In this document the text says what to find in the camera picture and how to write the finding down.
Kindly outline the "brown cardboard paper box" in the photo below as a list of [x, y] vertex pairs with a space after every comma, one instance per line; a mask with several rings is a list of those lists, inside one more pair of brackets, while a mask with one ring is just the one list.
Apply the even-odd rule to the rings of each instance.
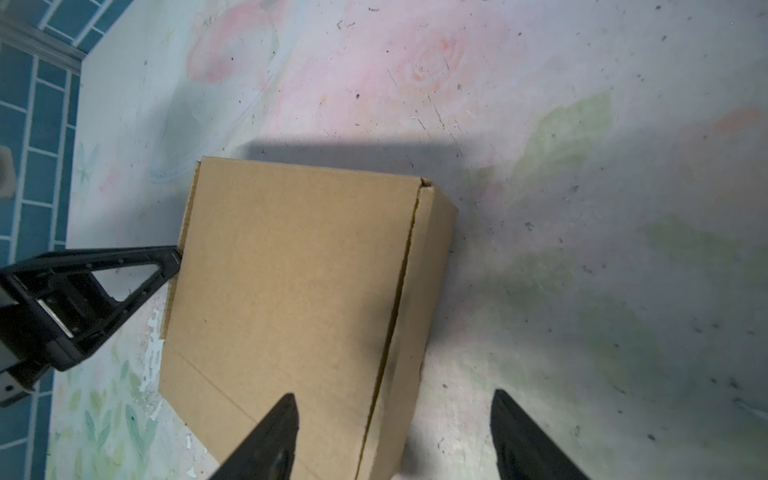
[[218, 461], [293, 394], [296, 479], [400, 468], [456, 207], [429, 180], [207, 157], [159, 390]]

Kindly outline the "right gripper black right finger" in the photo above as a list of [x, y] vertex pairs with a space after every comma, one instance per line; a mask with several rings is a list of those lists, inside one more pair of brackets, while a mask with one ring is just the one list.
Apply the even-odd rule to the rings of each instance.
[[588, 479], [503, 389], [494, 391], [490, 431], [501, 480]]

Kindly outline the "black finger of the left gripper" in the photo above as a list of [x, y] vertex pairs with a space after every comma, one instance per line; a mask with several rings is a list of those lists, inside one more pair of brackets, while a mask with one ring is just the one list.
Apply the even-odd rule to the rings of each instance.
[[114, 299], [109, 325], [115, 334], [145, 302], [180, 271], [181, 260], [181, 250], [175, 245], [167, 245], [60, 250], [19, 261], [11, 267], [19, 265], [23, 268], [62, 268], [68, 265], [91, 264], [93, 274], [107, 294]]

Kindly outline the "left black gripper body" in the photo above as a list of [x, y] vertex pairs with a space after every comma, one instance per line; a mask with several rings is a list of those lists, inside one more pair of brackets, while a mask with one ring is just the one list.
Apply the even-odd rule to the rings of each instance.
[[114, 333], [114, 299], [91, 264], [1, 270], [1, 405], [35, 391], [48, 371], [90, 358]]

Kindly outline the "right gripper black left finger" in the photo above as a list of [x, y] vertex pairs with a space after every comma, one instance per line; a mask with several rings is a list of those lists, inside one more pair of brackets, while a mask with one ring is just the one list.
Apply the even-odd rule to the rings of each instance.
[[210, 477], [211, 480], [288, 480], [291, 476], [299, 411], [285, 394]]

